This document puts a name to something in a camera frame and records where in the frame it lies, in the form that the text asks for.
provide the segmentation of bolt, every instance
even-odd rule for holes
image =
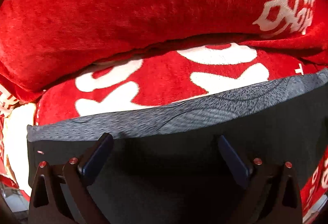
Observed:
[[[253,162],[255,165],[262,165],[262,160],[260,158],[255,158]]]
[[[46,165],[47,165],[47,162],[46,162],[46,161],[41,161],[41,162],[39,163],[39,167],[40,167],[40,168],[44,168]]]
[[[287,168],[292,168],[293,164],[287,161],[287,162],[285,163],[285,166],[286,166]]]
[[[69,160],[69,163],[74,165],[78,162],[78,159],[76,157],[72,157],[70,160]]]

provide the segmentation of gray fabric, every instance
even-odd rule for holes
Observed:
[[[259,112],[327,82],[328,69],[323,69],[316,74],[263,82],[157,108],[103,113],[51,125],[28,126],[27,139],[30,142],[92,141],[103,132],[110,132],[114,138],[185,132]]]

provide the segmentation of red screw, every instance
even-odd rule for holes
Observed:
[[[70,164],[76,164],[78,162],[78,159],[76,157],[72,157],[70,160],[69,160],[69,163]]]
[[[39,167],[40,167],[40,168],[44,168],[46,165],[47,165],[47,162],[46,162],[46,161],[41,161],[41,162],[39,163]]]
[[[255,165],[262,165],[262,160],[260,158],[255,158],[253,162]]]
[[[287,162],[285,163],[285,166],[286,166],[287,168],[292,168],[293,164],[287,161]]]

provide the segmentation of gray patterned cloth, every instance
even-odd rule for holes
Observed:
[[[315,74],[263,82],[157,108],[103,113],[28,126],[27,139],[93,141],[110,132],[114,138],[185,132],[247,116],[305,94],[328,82],[328,69]]]

